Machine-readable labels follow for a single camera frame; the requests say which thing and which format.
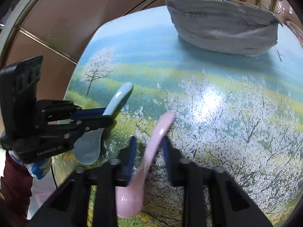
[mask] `maroon sleeve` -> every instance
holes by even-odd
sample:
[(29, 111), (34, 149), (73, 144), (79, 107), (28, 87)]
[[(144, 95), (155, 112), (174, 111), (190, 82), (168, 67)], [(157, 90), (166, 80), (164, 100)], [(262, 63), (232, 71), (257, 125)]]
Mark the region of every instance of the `maroon sleeve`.
[(33, 178), (26, 167), (16, 163), (6, 152), (3, 177), (0, 179), (0, 192), (7, 210), (13, 215), (18, 227), (27, 225), (27, 211)]

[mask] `gray fabric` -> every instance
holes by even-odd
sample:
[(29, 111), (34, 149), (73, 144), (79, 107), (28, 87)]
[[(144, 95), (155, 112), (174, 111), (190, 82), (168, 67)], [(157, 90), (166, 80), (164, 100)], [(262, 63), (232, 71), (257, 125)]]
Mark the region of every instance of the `gray fabric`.
[(178, 34), (203, 49), (256, 56), (277, 44), (271, 13), (221, 0), (165, 0)]

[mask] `pink spoon handle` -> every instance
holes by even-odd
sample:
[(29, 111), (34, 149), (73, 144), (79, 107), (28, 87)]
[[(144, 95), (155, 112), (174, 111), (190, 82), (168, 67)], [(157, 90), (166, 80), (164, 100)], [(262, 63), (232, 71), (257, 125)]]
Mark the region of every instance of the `pink spoon handle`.
[(143, 159), (140, 163), (139, 169), (135, 176), (132, 179), (132, 182), (137, 182), (138, 180), (145, 181), (145, 178), (147, 176), (148, 170), (152, 164), (153, 158), (155, 157), (156, 152), (158, 151), (159, 145), (161, 143), (161, 140), (168, 132), (170, 126), (175, 120), (175, 114), (172, 112), (167, 112), (163, 114), (155, 129), (154, 132), (149, 140), (148, 145), (146, 146)]

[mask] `bolt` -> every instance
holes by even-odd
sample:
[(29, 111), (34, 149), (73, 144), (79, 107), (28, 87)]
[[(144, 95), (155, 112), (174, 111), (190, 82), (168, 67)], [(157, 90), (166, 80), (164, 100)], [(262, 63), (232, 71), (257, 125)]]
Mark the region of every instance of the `bolt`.
[(76, 171), (77, 173), (84, 173), (85, 169), (84, 169), (84, 167), (82, 167), (82, 166), (77, 166), (76, 169), (75, 169), (75, 171)]
[(217, 172), (217, 173), (223, 173), (223, 172), (225, 172), (225, 169), (223, 167), (221, 167), (221, 166), (218, 166), (218, 167), (215, 168), (215, 172)]
[(181, 163), (181, 164), (189, 164), (191, 161), (189, 160), (189, 159), (187, 159), (187, 158), (181, 158), (181, 159), (179, 159), (179, 162)]
[(117, 165), (117, 164), (120, 164), (120, 160), (119, 159), (110, 159), (109, 160), (109, 163), (111, 164), (111, 165)]

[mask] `hand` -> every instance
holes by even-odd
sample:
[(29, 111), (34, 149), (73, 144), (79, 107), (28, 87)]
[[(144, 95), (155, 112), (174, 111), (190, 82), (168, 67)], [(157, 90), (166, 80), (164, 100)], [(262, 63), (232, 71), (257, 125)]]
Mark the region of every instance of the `hand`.
[(52, 158), (39, 160), (30, 164), (24, 164), (20, 161), (19, 157), (13, 150), (9, 150), (9, 155), (19, 165), (25, 166), (29, 174), (37, 179), (42, 179), (49, 172), (52, 165)]

